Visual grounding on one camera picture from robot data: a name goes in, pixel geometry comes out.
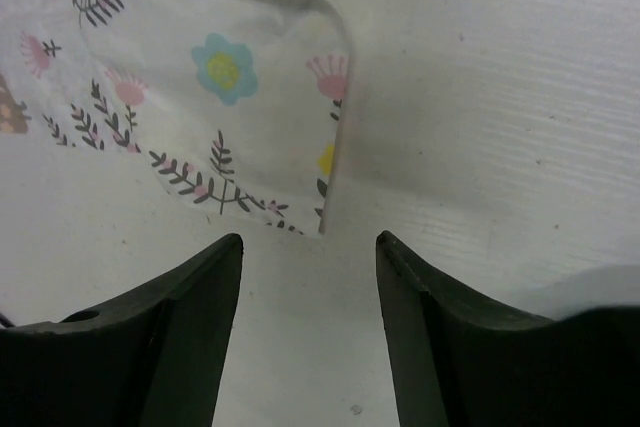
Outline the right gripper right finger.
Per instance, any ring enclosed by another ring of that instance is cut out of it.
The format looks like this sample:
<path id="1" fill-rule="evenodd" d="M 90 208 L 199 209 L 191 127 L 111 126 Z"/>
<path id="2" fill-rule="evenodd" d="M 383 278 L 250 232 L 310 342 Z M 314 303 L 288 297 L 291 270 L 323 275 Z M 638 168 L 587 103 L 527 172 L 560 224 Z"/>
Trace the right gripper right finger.
<path id="1" fill-rule="evenodd" d="M 639 310 L 559 320 L 498 302 L 390 232 L 376 277 L 403 426 L 635 426 Z"/>

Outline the floral animal print napkin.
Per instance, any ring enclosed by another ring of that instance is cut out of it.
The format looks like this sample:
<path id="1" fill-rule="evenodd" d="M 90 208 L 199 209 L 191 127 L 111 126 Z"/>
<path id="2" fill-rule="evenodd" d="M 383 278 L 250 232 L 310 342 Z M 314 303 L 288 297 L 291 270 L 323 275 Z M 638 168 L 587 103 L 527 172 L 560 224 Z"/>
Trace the floral animal print napkin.
<path id="1" fill-rule="evenodd" d="M 1 0 L 1 130 L 318 235 L 349 54 L 332 0 Z"/>

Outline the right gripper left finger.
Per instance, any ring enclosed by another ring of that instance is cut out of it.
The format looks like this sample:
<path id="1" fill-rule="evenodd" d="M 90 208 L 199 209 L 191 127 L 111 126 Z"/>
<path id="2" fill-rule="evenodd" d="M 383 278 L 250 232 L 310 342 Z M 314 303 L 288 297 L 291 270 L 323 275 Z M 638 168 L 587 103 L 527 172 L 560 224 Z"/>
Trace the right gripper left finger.
<path id="1" fill-rule="evenodd" d="M 60 322 L 1 333 L 5 426 L 208 426 L 239 298 L 229 234 Z"/>

